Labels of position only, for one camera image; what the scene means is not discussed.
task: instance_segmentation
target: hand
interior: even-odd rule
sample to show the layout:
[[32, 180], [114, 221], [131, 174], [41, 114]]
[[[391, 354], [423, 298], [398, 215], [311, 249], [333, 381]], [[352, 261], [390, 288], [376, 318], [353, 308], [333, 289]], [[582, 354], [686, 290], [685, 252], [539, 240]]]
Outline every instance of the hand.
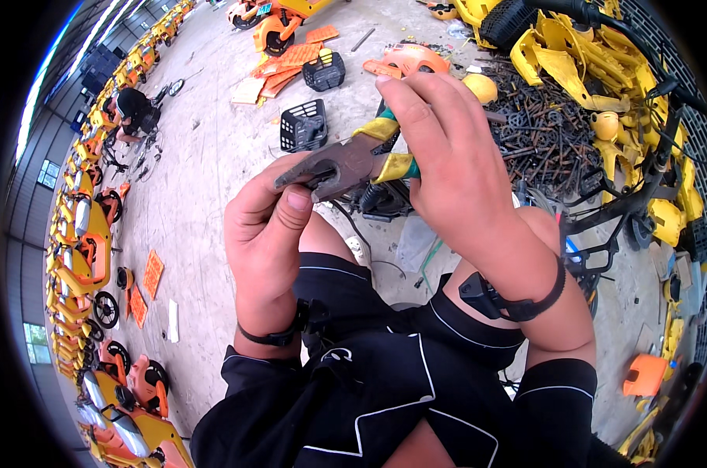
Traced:
[[310, 191], [274, 180], [307, 153], [279, 158], [228, 202], [223, 230], [226, 259], [237, 283], [237, 320], [246, 332], [283, 332], [293, 321], [293, 281], [299, 274], [299, 238], [309, 222]]
[[463, 257], [496, 248], [492, 240], [519, 217], [479, 100], [447, 73], [380, 76], [377, 89], [421, 169], [421, 179], [410, 180], [415, 210]]

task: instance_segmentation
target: pliers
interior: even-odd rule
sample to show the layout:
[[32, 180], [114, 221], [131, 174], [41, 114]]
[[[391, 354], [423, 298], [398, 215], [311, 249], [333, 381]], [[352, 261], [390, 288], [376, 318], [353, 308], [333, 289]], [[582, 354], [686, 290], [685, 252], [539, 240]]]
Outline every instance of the pliers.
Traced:
[[[506, 122], [506, 117], [499, 114], [488, 115], [488, 118]], [[347, 142], [312, 151], [276, 178], [274, 186], [280, 189], [289, 183], [304, 181], [304, 185], [312, 190], [311, 200], [318, 203], [337, 199], [365, 181], [382, 183], [421, 177], [414, 155], [389, 152], [399, 131], [396, 117], [385, 108], [373, 121], [354, 131]]]

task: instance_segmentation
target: handlebar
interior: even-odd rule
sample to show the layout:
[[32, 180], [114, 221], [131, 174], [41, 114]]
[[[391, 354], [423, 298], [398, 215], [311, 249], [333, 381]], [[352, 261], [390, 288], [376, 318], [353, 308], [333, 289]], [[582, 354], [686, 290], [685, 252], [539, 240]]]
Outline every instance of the handlebar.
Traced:
[[660, 63], [659, 54], [639, 35], [634, 32], [628, 24], [619, 21], [616, 18], [611, 18], [606, 14], [602, 14], [598, 7], [585, 0], [523, 0], [525, 5], [529, 7], [540, 8], [542, 10], [555, 11], [556, 13], [565, 14], [583, 25], [590, 25], [595, 29], [601, 25], [613, 28], [622, 33], [626, 38], [639, 49], [650, 64], [655, 76], [658, 78], [658, 89], [661, 94], [667, 94], [667, 89], [672, 89], [673, 94], [680, 101], [689, 107], [707, 115], [707, 104], [691, 94], [684, 85], [678, 81], [671, 73], [668, 73]]

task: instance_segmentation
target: black shirt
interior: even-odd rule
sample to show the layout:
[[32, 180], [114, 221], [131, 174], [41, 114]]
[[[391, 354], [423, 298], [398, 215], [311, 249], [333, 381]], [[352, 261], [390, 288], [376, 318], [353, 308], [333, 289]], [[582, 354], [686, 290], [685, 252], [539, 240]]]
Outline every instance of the black shirt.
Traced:
[[137, 121], [142, 111], [151, 108], [148, 97], [133, 88], [125, 88], [117, 95], [117, 112], [122, 119], [131, 118]]
[[208, 466], [381, 466], [426, 418], [456, 466], [584, 466], [595, 370], [527, 370], [514, 400], [497, 373], [420, 333], [369, 332], [299, 360], [228, 346], [226, 398], [196, 427]]

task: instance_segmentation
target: person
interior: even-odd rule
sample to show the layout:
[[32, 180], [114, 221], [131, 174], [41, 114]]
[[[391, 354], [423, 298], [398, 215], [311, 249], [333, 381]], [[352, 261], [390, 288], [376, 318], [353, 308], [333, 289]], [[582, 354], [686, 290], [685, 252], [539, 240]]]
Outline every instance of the person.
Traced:
[[[238, 326], [221, 368], [226, 398], [193, 433], [196, 465], [584, 466], [595, 339], [582, 291], [560, 267], [554, 218], [514, 209], [483, 108], [460, 81], [416, 73], [379, 77], [377, 89], [421, 169], [412, 205], [462, 259], [426, 305], [396, 311], [312, 211], [308, 189], [274, 190], [304, 154], [254, 177], [224, 215]], [[460, 297], [476, 271], [508, 301], [536, 305], [557, 291], [530, 320], [490, 320]], [[311, 301], [307, 323], [327, 318], [322, 332], [257, 342], [301, 328], [298, 299]], [[526, 339], [512, 400], [497, 372]]]
[[108, 97], [103, 107], [110, 120], [120, 125], [116, 135], [119, 141], [137, 143], [143, 139], [135, 134], [143, 117], [152, 110], [151, 100], [145, 94], [134, 88], [125, 88]]

